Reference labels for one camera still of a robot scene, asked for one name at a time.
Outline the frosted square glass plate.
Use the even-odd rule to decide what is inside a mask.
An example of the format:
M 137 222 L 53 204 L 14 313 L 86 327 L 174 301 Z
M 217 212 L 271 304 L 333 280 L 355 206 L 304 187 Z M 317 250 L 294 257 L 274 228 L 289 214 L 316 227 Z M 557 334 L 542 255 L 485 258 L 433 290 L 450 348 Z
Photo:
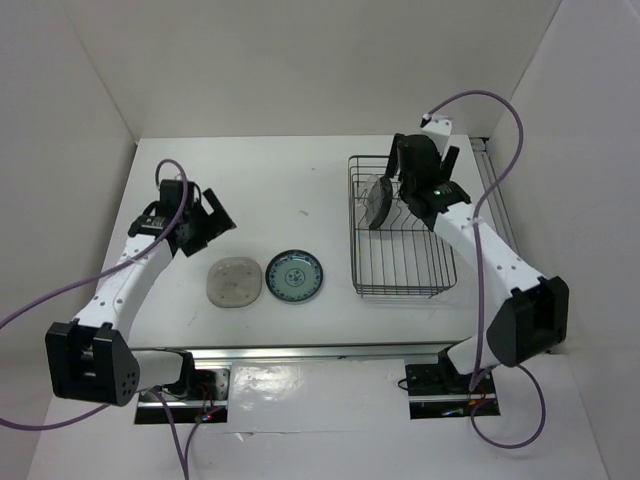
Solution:
M 246 307 L 261 294 L 262 269 L 248 257 L 223 258 L 210 267 L 205 290 L 208 300 L 219 308 Z

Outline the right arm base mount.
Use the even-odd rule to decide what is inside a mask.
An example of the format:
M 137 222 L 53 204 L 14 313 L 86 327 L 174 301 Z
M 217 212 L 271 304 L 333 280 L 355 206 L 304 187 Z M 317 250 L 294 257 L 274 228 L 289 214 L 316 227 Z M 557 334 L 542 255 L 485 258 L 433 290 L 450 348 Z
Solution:
M 437 364 L 407 364 L 397 386 L 408 395 L 412 420 L 470 417 L 474 409 L 478 416 L 499 416 L 491 374 L 486 374 L 473 391 L 469 389 L 471 377 L 444 373 Z

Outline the black round plate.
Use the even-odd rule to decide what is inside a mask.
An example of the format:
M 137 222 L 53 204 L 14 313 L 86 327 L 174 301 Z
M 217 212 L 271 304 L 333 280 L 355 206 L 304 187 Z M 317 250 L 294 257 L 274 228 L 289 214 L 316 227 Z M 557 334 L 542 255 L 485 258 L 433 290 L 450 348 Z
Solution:
M 375 222 L 370 226 L 369 228 L 370 230 L 377 230 L 382 226 L 382 224 L 384 223 L 384 221 L 386 220 L 389 214 L 389 211 L 392 205 L 392 200 L 393 200 L 393 186 L 392 186 L 391 180 L 386 176 L 379 176 L 379 177 L 380 177 L 380 185 L 381 185 L 381 191 L 382 191 L 382 204 L 381 204 L 378 217 L 376 218 Z

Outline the clear textured glass plate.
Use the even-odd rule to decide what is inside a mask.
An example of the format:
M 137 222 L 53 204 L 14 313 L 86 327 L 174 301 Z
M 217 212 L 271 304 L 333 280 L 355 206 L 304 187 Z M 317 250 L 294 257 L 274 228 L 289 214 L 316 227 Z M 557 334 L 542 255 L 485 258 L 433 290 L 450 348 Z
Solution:
M 380 177 L 369 175 L 358 183 L 357 213 L 360 216 L 359 226 L 369 229 L 375 222 L 382 204 Z

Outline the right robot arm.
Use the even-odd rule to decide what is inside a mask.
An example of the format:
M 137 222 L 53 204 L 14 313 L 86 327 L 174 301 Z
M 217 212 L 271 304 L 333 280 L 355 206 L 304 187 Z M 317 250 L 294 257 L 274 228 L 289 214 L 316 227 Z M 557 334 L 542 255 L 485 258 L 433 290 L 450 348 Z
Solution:
M 386 171 L 398 178 L 399 196 L 427 229 L 474 267 L 478 276 L 478 331 L 444 351 L 436 379 L 460 391 L 486 369 L 521 363 L 563 343 L 569 287 L 528 265 L 475 212 L 465 190 L 451 179 L 459 150 L 440 154 L 424 134 L 394 136 Z

